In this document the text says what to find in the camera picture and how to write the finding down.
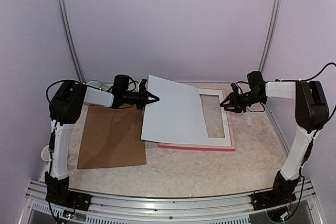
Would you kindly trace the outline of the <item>brown backing board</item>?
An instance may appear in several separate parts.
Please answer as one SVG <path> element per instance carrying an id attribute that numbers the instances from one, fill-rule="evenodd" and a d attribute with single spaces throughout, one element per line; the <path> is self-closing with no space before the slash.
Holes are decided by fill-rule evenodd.
<path id="1" fill-rule="evenodd" d="M 78 169 L 100 169 L 146 164 L 141 140 L 143 114 L 136 108 L 88 107 L 79 150 Z"/>

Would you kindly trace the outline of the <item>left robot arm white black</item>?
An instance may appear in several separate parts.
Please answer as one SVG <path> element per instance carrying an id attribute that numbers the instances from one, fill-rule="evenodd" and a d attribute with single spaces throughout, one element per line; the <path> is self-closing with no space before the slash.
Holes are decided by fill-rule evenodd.
<path id="1" fill-rule="evenodd" d="M 49 141 L 48 171 L 49 177 L 57 181 L 68 178 L 67 156 L 69 141 L 74 125 L 77 123 L 84 104 L 97 105 L 110 109 L 126 109 L 136 106 L 143 110 L 146 105 L 158 102 L 159 97 L 146 89 L 147 79 L 140 82 L 130 76 L 119 74 L 106 91 L 76 80 L 59 80 L 46 89 L 51 119 Z"/>

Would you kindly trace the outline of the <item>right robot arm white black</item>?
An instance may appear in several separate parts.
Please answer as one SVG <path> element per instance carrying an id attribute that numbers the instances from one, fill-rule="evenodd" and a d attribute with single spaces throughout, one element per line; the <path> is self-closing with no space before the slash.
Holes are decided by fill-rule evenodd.
<path id="1" fill-rule="evenodd" d="M 295 101 L 296 134 L 286 162 L 280 170 L 285 181 L 299 178 L 319 131 L 329 118 L 329 108 L 319 81 L 265 81 L 260 71 L 247 75 L 250 91 L 242 93 L 237 83 L 220 103 L 225 111 L 242 113 L 256 103 L 266 104 L 270 98 Z"/>

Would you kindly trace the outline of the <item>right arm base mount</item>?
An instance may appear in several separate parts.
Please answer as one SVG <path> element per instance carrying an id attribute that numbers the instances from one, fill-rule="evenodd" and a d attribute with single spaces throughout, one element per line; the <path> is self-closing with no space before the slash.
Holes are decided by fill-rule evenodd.
<path id="1" fill-rule="evenodd" d="M 271 190 L 254 191 L 251 201 L 254 211 L 271 208 L 295 201 L 294 190 L 300 182 L 300 176 L 294 180 L 286 180 L 278 171 Z"/>

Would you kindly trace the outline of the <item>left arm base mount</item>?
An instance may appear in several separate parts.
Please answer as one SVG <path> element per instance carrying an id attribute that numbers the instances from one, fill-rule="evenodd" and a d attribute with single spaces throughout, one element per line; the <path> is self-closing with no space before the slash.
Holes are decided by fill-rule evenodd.
<path id="1" fill-rule="evenodd" d="M 70 190 L 69 176 L 58 179 L 45 172 L 45 184 L 47 186 L 47 202 L 74 210 L 88 211 L 92 196 Z"/>

